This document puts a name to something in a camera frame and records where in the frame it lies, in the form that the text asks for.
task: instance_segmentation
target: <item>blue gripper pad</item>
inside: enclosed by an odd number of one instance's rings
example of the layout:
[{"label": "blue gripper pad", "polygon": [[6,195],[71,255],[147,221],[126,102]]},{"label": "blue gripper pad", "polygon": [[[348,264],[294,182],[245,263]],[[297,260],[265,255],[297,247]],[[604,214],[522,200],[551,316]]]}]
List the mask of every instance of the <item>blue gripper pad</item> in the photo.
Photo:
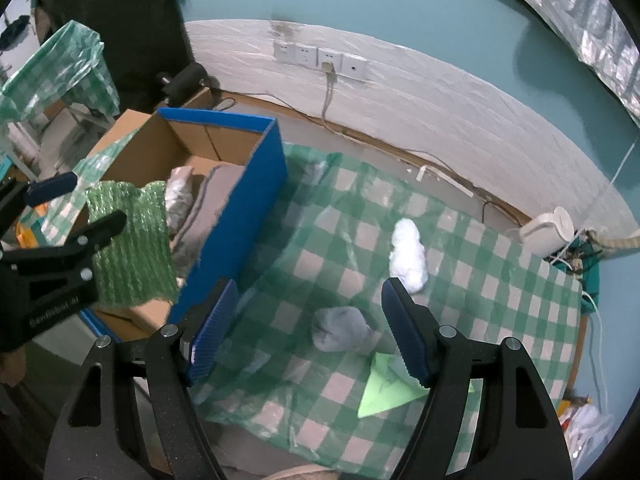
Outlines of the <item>blue gripper pad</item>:
[{"label": "blue gripper pad", "polygon": [[191,341],[190,366],[186,373],[191,384],[209,374],[220,343],[234,318],[237,304],[238,286],[229,280]]},{"label": "blue gripper pad", "polygon": [[427,383],[430,374],[426,364],[426,346],[402,299],[389,280],[382,285],[382,310],[407,371],[421,383]]}]

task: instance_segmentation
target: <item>screw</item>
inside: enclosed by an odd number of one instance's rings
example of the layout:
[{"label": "screw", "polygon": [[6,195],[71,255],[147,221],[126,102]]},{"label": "screw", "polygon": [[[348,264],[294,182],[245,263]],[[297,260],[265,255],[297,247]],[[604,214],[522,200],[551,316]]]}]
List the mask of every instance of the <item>screw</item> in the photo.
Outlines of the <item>screw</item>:
[{"label": "screw", "polygon": [[86,282],[90,282],[93,276],[94,274],[92,273],[91,269],[89,269],[88,267],[85,267],[80,271],[80,277]]},{"label": "screw", "polygon": [[443,325],[440,327],[440,329],[438,330],[440,332],[440,335],[443,337],[455,337],[456,334],[458,333],[458,331],[453,328],[451,325]]},{"label": "screw", "polygon": [[171,337],[172,335],[176,335],[178,333],[178,327],[175,326],[174,324],[168,324],[168,325],[163,326],[160,329],[160,333],[164,337]]},{"label": "screw", "polygon": [[522,343],[514,337],[508,337],[505,340],[504,344],[507,345],[507,348],[510,348],[511,350],[520,350],[522,346]]},{"label": "screw", "polygon": [[108,335],[101,335],[95,340],[95,345],[98,348],[105,348],[111,344],[111,338]]}]

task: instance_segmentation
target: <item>white mug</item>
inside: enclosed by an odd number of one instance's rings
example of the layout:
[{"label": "white mug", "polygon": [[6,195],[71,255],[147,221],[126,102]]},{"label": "white mug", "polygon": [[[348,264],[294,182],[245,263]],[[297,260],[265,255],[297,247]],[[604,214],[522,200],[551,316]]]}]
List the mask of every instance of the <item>white mug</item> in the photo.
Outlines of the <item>white mug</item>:
[{"label": "white mug", "polygon": [[529,251],[545,258],[562,249],[574,237],[574,223],[566,209],[536,216],[520,228],[520,241]]}]

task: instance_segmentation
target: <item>kettle handle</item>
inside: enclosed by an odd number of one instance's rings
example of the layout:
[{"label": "kettle handle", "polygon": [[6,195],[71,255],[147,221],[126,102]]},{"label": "kettle handle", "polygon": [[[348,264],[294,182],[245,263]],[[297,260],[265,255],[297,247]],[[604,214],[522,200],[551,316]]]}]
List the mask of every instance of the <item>kettle handle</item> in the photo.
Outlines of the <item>kettle handle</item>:
[{"label": "kettle handle", "polygon": [[524,238],[532,234],[533,231],[542,229],[543,227],[555,227],[556,215],[554,213],[544,213],[536,216],[531,222],[520,228],[520,238]]}]

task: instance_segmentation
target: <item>wall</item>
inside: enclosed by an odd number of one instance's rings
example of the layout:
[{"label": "wall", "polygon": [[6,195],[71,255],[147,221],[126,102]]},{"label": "wall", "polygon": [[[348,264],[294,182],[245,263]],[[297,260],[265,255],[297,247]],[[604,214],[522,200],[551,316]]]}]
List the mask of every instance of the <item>wall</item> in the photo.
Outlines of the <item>wall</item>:
[{"label": "wall", "polygon": [[[600,317],[604,327],[602,361],[606,370],[609,412],[614,417],[611,434],[619,428],[640,389],[640,296],[636,289],[638,276],[640,254],[609,260],[600,265]],[[592,395],[597,406],[601,406],[601,401],[604,401],[598,362],[599,334],[600,324],[595,316],[591,316],[575,382],[577,393]],[[578,467],[578,476],[587,470],[601,450],[602,446],[585,457]]]},{"label": "wall", "polygon": [[[518,0],[181,0],[186,21],[287,20],[368,34],[449,62],[542,115],[610,178],[637,129]],[[640,150],[616,188],[640,214]]]}]

